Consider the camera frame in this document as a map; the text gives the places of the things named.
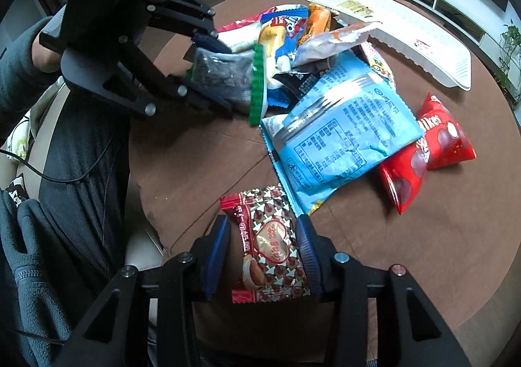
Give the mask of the red patterned nut snack packet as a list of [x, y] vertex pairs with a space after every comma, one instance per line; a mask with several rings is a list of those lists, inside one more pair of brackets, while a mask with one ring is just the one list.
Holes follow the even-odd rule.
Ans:
[[310, 296], [290, 203], [280, 184], [220, 198], [242, 245], [241, 282], [232, 302], [282, 302]]

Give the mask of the red white long packet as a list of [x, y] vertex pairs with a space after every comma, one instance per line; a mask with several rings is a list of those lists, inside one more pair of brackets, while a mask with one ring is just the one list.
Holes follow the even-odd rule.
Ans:
[[274, 6], [254, 16], [228, 23], [216, 30], [217, 38], [232, 53], [247, 51], [259, 42], [263, 29], [262, 18], [278, 11], [278, 6]]

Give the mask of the clear green-edged seed packet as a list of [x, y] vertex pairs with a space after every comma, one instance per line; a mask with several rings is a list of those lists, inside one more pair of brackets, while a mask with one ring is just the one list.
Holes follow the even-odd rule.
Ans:
[[268, 77], [262, 44], [236, 54], [197, 48], [189, 78], [199, 92], [246, 115], [252, 126], [258, 126], [267, 112]]

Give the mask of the blue cake snack packet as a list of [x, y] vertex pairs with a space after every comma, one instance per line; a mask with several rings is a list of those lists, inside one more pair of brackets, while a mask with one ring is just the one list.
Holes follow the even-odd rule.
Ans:
[[277, 6], [275, 11], [261, 16], [258, 42], [264, 47], [269, 91], [283, 86], [275, 76], [290, 71], [308, 17], [307, 6], [301, 4]]

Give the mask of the black snack packet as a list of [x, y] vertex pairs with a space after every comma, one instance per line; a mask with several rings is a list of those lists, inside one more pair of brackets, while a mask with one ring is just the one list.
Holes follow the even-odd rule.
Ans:
[[283, 91], [296, 100], [303, 99], [320, 79], [320, 72], [290, 71], [273, 77]]

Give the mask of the light blue snack bag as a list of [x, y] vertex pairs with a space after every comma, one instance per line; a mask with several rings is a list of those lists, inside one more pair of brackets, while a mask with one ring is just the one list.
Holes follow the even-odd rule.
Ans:
[[260, 131], [298, 216], [424, 135], [388, 81], [351, 51], [289, 114], [264, 118]]

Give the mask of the orange snack packet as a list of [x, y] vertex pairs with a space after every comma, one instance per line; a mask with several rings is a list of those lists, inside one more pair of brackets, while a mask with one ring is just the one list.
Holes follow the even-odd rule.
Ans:
[[303, 45], [306, 41], [314, 36], [328, 32], [331, 25], [331, 11], [316, 3], [310, 2], [308, 5], [308, 21], [305, 33], [299, 39], [298, 46]]

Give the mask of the red chocolate ball bag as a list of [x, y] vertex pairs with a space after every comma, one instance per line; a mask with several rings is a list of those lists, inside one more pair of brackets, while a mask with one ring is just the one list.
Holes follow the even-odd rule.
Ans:
[[428, 170], [477, 158], [468, 135], [433, 93], [426, 96], [417, 122], [424, 131], [429, 150]]

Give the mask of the silver white snack wrapper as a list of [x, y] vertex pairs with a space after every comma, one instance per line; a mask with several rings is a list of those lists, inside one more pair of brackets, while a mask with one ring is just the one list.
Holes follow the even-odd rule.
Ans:
[[379, 29], [380, 25], [380, 22], [356, 23], [314, 35], [298, 47], [291, 66], [295, 68], [317, 62], [354, 48], [365, 42], [369, 33]]

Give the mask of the white yellow cartoon packet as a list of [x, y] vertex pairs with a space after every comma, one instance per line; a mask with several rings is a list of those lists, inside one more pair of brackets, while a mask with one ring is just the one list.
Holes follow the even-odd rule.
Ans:
[[395, 91], [397, 90], [394, 74], [380, 53], [374, 48], [370, 42], [363, 42], [359, 45], [361, 59], [379, 76], [384, 78], [389, 86]]

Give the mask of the person torso grey jacket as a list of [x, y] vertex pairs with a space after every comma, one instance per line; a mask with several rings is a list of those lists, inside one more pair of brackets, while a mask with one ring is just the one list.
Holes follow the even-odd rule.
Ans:
[[71, 92], [37, 198], [1, 194], [1, 363], [49, 366], [124, 262], [131, 122]]

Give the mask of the white plastic tray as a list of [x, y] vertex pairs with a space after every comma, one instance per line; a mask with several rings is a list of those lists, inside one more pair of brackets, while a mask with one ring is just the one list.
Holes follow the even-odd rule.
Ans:
[[330, 8], [347, 24], [375, 22], [372, 38], [393, 48], [448, 88], [472, 88], [467, 47], [444, 28], [394, 0], [305, 0]]

